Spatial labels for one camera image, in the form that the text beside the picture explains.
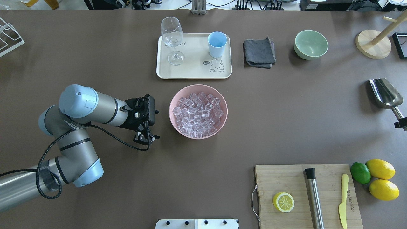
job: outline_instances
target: blue cup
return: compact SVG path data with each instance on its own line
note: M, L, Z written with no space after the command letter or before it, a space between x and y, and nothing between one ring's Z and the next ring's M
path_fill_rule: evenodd
M221 32L213 32L208 36L208 47L209 54L213 58L218 58L223 55L225 51L226 43L228 42L228 37Z

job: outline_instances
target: wooden round base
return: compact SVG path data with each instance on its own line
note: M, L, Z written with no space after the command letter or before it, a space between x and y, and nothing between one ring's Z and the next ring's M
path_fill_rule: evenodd
M375 45L371 43L379 33L380 31L373 29L360 32L355 39L357 49L372 59L383 59L388 56L392 50L392 44L388 37L384 37Z

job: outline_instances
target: robotic arm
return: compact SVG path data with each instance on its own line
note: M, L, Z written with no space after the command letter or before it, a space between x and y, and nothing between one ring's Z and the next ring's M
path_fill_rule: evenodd
M36 166L32 167L37 173L18 172L1 177L0 211L56 191L60 185L74 183L76 187L82 187L99 179L103 168L86 131L89 126L99 127L90 122L134 130L134 142L147 146L139 150L148 150L150 144L160 138L149 128L154 125L157 113L154 98L150 95L122 101L89 87L69 85L61 94L59 106L51 106L38 120L44 133L59 139L57 145L62 155L43 162L39 171ZM37 174L42 194L37 187ZM53 176L60 180L60 185Z

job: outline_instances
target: green bowl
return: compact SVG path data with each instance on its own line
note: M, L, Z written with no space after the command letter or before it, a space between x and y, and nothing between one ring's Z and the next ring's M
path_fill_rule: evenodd
M302 59L318 59L328 50L328 42L319 32L304 30L295 37L294 50Z

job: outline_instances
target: wine glass base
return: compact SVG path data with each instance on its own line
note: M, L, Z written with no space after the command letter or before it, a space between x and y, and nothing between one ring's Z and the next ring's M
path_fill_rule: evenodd
M180 51L173 51L168 54L168 62L172 65L180 65L184 61L184 54Z

